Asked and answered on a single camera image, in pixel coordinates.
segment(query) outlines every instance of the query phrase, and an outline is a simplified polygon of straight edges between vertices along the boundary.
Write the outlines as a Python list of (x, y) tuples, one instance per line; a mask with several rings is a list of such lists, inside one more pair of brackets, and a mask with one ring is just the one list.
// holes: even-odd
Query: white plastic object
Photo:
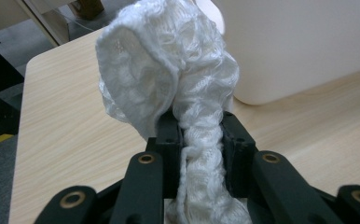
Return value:
[(360, 1), (214, 0), (241, 69), (235, 97), (262, 105), (360, 71)]

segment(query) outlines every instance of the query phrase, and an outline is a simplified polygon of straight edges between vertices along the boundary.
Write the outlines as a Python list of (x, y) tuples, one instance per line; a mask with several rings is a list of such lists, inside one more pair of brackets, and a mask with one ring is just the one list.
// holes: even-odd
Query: white crumpled fabric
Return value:
[(225, 189), (223, 110), (229, 110), (239, 67), (215, 24), (190, 0), (142, 0), (122, 9), (96, 43), (106, 112), (147, 139), (172, 107), (185, 130), (171, 223), (251, 223)]

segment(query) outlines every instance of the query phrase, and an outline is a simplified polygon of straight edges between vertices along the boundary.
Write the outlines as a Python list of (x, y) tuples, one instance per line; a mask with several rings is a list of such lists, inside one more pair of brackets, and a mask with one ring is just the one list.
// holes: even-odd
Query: wooden table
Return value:
[[(27, 66), (10, 223), (32, 223), (57, 192), (100, 191), (145, 150), (133, 127), (104, 112), (95, 40), (86, 35)], [(235, 100), (234, 113), (260, 150), (284, 154), (307, 179), (336, 194), (360, 184), (360, 73), (260, 106)]]

